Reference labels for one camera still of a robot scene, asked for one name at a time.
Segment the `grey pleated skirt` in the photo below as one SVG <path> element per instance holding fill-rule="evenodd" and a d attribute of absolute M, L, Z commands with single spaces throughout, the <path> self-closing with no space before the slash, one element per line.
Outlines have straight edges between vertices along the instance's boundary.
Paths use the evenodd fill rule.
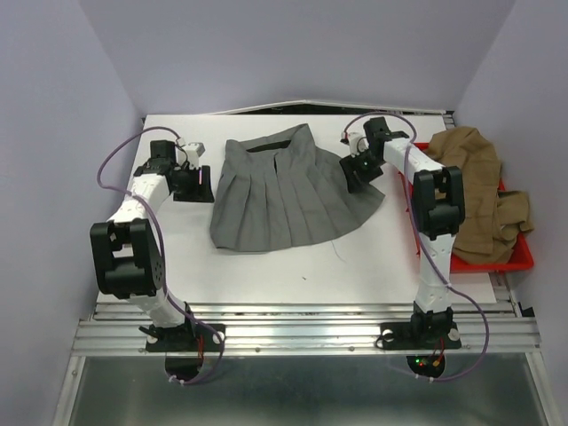
<path fill-rule="evenodd" d="M 384 198 L 371 185 L 350 193 L 339 156 L 302 123 L 226 141 L 209 235 L 217 248 L 241 253 L 310 246 L 357 230 Z"/>

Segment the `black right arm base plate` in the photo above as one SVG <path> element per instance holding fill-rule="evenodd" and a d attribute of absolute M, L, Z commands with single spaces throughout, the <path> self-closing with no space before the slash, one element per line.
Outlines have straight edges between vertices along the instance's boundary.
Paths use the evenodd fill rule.
<path fill-rule="evenodd" d="M 375 339 L 375 348 L 385 351 L 457 350 L 462 347 L 462 341 L 455 324 L 452 326 L 416 331 L 409 322 L 383 322 Z"/>

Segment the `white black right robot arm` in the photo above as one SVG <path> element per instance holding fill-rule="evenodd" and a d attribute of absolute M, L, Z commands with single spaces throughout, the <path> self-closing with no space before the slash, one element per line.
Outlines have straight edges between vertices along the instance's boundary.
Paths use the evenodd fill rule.
<path fill-rule="evenodd" d="M 432 160 L 415 144 L 416 128 L 409 128 L 411 134 L 391 130 L 381 113 L 351 120 L 340 138 L 350 154 L 340 165 L 351 193 L 380 177 L 385 163 L 404 177 L 406 205 L 420 247 L 420 283 L 408 335 L 413 343 L 428 346 L 453 327 L 449 275 L 452 249 L 465 219 L 464 189 L 461 170 Z"/>

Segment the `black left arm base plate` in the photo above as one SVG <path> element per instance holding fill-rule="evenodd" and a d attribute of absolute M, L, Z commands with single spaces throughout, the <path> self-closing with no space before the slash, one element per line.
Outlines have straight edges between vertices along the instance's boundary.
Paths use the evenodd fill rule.
<path fill-rule="evenodd" d="M 177 327 L 138 328 L 146 337 L 146 351 L 151 353 L 218 351 L 217 336 L 204 326 L 186 323 Z"/>

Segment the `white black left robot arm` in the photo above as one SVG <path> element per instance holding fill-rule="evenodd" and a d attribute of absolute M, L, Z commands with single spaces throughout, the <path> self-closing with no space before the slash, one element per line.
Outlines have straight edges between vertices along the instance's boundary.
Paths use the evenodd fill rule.
<path fill-rule="evenodd" d="M 136 167 L 119 209 L 90 230 L 99 291 L 136 305 L 155 328 L 167 328 L 167 339 L 180 350 L 196 343 L 198 329 L 166 289 L 163 237 L 155 219 L 168 199 L 214 201 L 210 167 L 200 165 L 204 153 L 202 143 L 151 141 L 150 156 Z"/>

